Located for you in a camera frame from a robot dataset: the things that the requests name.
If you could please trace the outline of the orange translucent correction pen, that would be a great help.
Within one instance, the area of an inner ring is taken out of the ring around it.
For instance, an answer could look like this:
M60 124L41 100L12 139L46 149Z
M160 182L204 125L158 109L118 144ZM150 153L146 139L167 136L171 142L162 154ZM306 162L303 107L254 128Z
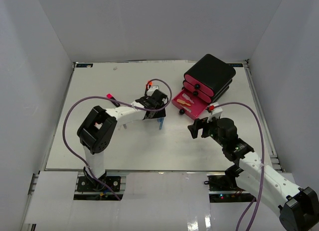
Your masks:
M177 99L176 101L177 101L177 103L180 104L180 105L184 105L184 106L188 106L188 107L191 106L190 103L188 103L188 102L186 102L186 101L184 101L184 100Z

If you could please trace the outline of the pink translucent correction pen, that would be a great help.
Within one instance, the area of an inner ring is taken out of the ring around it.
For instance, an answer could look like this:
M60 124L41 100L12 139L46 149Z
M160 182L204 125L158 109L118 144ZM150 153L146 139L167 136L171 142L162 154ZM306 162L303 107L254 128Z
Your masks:
M183 93L181 96L187 103L194 104L194 101L187 94Z

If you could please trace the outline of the black pink drawer organizer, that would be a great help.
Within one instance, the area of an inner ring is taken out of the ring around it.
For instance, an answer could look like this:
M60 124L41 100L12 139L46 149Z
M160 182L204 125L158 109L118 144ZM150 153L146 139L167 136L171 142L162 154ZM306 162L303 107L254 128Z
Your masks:
M229 89L235 75L233 67L211 54L206 54L184 73L182 89L171 102L178 108L180 115L197 119ZM184 100L181 96L183 93L194 101L190 107L177 103L177 99ZM182 107L189 108L191 112L184 111Z

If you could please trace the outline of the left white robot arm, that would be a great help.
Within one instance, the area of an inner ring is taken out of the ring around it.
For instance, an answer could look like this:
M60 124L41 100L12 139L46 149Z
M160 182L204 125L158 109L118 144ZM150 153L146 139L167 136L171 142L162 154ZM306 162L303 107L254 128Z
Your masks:
M95 191L105 186L104 150L110 144L115 129L137 120L157 119L166 116L164 106L167 95L159 89L151 95L136 99L128 106L103 109L95 106L77 130L77 136L85 151L87 165L84 168L88 185Z

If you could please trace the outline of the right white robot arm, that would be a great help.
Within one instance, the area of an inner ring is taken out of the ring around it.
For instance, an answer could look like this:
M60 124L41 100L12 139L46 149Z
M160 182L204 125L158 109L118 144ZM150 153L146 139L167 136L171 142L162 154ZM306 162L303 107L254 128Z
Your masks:
M226 170L225 184L232 191L239 188L255 196L280 220L287 231L308 231L319 222L319 200L310 187L301 188L269 165L237 134L229 118L196 119L189 125L192 138L210 137L222 147L225 157L233 162Z

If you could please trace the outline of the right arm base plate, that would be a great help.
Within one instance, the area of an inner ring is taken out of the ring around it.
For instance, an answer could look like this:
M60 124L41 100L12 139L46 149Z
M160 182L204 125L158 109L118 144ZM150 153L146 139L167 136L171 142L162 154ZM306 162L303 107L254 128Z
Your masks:
M209 191L236 191L244 187L243 183L238 187L239 183L235 178L224 173L207 174L203 183L208 186Z

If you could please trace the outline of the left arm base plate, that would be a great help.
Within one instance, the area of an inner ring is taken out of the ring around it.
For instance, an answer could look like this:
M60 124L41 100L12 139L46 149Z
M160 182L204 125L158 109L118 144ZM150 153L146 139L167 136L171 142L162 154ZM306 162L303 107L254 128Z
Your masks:
M121 189L121 177L120 176L106 176L103 179L103 183L107 184L114 192L119 192ZM90 180L85 176L78 177L77 192L101 192L106 191L107 188L97 182L96 180Z

